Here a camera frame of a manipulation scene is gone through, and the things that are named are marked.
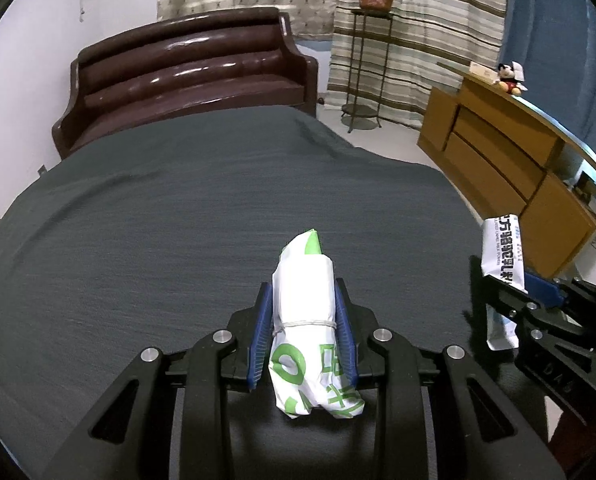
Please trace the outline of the white green tube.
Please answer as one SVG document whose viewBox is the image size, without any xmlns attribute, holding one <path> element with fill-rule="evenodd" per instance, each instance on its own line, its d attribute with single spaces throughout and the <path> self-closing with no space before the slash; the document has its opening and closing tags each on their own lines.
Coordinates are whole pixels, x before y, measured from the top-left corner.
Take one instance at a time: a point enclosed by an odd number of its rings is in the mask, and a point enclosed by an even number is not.
<svg viewBox="0 0 596 480">
<path fill-rule="evenodd" d="M 522 234 L 516 214 L 504 214 L 484 220 L 482 225 L 481 273 L 492 276 L 522 292 L 525 287 L 525 267 L 522 258 Z M 487 346 L 491 351 L 518 348 L 516 323 L 486 304 Z"/>
</svg>

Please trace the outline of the white green paper wrapper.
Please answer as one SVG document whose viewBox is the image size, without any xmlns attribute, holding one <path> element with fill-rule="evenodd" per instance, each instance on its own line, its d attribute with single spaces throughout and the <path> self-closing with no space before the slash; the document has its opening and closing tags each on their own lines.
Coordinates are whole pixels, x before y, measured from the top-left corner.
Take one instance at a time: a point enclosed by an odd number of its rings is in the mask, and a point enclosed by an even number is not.
<svg viewBox="0 0 596 480">
<path fill-rule="evenodd" d="M 315 229 L 295 236 L 272 274 L 269 373 L 276 407 L 291 419 L 322 408 L 339 419 L 364 411 L 341 367 L 334 264 Z"/>
</svg>

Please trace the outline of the items on sideboard shelf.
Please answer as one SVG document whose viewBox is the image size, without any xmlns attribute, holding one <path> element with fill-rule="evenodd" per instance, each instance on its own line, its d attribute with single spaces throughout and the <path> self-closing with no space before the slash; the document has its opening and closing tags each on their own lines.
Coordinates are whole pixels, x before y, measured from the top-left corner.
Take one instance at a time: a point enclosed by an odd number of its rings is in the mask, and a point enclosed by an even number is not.
<svg viewBox="0 0 596 480">
<path fill-rule="evenodd" d="M 596 180 L 590 174 L 581 170 L 571 191 L 596 215 Z"/>
</svg>

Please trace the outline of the wooden sideboard cabinet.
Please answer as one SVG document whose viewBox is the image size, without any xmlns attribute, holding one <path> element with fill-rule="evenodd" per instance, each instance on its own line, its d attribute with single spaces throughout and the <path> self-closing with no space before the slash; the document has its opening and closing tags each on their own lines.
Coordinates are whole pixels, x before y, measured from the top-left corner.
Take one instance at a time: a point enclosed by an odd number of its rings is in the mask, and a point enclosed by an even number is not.
<svg viewBox="0 0 596 480">
<path fill-rule="evenodd" d="M 581 170 L 596 180 L 596 154 L 521 96 L 459 75 L 456 89 L 432 88 L 417 144 L 481 218 L 516 214 L 526 265 L 555 278 L 596 234 L 571 191 Z"/>
</svg>

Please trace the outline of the dark grey tablecloth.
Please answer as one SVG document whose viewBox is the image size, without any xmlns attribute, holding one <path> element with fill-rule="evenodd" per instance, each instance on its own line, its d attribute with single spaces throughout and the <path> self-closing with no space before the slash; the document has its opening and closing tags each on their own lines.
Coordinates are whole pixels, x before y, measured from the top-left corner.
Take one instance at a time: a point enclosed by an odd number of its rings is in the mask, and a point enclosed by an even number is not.
<svg viewBox="0 0 596 480">
<path fill-rule="evenodd" d="M 359 150 L 290 107 L 154 122 L 85 145 L 0 221 L 0 479 L 46 479 L 72 430 L 144 349 L 173 353 L 252 307 L 315 229 L 350 300 L 414 347 L 473 356 L 480 226 L 439 172 Z M 271 346 L 228 393 L 232 479 L 381 479 L 362 414 L 276 407 Z"/>
</svg>

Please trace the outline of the Mickey Mouse plush toy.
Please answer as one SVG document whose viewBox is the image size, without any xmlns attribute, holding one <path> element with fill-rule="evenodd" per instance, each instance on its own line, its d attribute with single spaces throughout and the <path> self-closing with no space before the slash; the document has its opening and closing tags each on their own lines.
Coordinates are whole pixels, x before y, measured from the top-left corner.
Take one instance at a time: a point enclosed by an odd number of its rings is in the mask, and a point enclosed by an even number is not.
<svg viewBox="0 0 596 480">
<path fill-rule="evenodd" d="M 498 79 L 496 84 L 502 91 L 511 96 L 520 96 L 527 91 L 525 86 L 525 75 L 522 64 L 511 62 L 511 64 L 500 63 L 498 65 Z"/>
</svg>

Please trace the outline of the small box on sideboard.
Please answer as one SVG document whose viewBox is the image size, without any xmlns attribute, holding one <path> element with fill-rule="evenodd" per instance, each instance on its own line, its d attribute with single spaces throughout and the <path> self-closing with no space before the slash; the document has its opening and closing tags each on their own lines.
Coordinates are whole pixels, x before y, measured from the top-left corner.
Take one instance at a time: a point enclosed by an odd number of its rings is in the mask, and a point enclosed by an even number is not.
<svg viewBox="0 0 596 480">
<path fill-rule="evenodd" d="M 499 82 L 499 75 L 496 70 L 474 61 L 469 63 L 468 72 L 487 84 L 497 84 Z"/>
</svg>

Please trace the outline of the blue curtain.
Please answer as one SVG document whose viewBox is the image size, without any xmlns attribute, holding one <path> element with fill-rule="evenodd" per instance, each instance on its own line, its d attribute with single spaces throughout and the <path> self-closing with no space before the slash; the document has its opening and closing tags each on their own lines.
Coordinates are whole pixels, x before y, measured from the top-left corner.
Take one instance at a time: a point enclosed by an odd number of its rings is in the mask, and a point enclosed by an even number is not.
<svg viewBox="0 0 596 480">
<path fill-rule="evenodd" d="M 522 64 L 527 100 L 596 154 L 596 9 L 591 0 L 507 0 L 499 60 Z"/>
</svg>

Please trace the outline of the black metal plant stand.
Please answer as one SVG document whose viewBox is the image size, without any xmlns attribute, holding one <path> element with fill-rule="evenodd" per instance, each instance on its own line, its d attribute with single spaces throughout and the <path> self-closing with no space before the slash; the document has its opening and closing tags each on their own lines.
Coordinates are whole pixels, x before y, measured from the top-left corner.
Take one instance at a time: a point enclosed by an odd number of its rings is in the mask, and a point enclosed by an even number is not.
<svg viewBox="0 0 596 480">
<path fill-rule="evenodd" d="M 348 133 L 353 132 L 356 128 L 356 122 L 359 119 L 373 119 L 378 128 L 382 126 L 382 122 L 380 121 L 380 110 L 383 105 L 383 94 L 389 63 L 392 30 L 394 29 L 394 14 L 390 11 L 354 9 L 351 13 L 353 16 L 353 24 L 349 55 L 349 71 L 346 83 L 346 98 L 345 104 L 340 109 L 341 117 L 348 119 Z M 366 104 L 361 101 L 361 81 L 364 76 L 373 75 L 373 72 L 365 66 L 365 44 L 370 40 L 379 40 L 378 37 L 371 36 L 368 31 L 368 20 L 370 18 L 382 20 L 387 23 L 387 35 L 384 38 L 385 47 L 382 74 L 379 79 L 378 97 L 374 104 Z"/>
</svg>

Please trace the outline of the striped curtain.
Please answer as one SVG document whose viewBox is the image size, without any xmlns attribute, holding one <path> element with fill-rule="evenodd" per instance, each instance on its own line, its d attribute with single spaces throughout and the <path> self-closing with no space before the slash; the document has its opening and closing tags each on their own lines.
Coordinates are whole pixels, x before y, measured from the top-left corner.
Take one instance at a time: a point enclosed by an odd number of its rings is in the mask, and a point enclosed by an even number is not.
<svg viewBox="0 0 596 480">
<path fill-rule="evenodd" d="M 338 0 L 330 50 L 326 106 L 345 104 L 353 16 L 358 0 Z M 429 93 L 456 89 L 449 64 L 496 64 L 502 46 L 506 0 L 394 0 L 394 29 L 380 118 L 420 128 Z M 365 66 L 373 75 L 361 81 L 361 101 L 374 104 L 382 74 L 387 23 L 370 18 L 368 31 L 379 40 L 365 44 Z"/>
</svg>

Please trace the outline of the dark brown leather sofa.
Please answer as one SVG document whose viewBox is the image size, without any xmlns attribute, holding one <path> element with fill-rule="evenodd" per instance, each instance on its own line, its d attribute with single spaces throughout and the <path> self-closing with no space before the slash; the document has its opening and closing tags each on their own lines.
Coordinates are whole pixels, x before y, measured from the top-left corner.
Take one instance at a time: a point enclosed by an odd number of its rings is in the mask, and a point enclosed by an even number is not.
<svg viewBox="0 0 596 480">
<path fill-rule="evenodd" d="M 272 6 L 209 11 L 127 30 L 70 64 L 70 97 L 52 128 L 59 157 L 103 136 L 171 118 L 281 105 L 316 114 L 319 63 Z"/>
</svg>

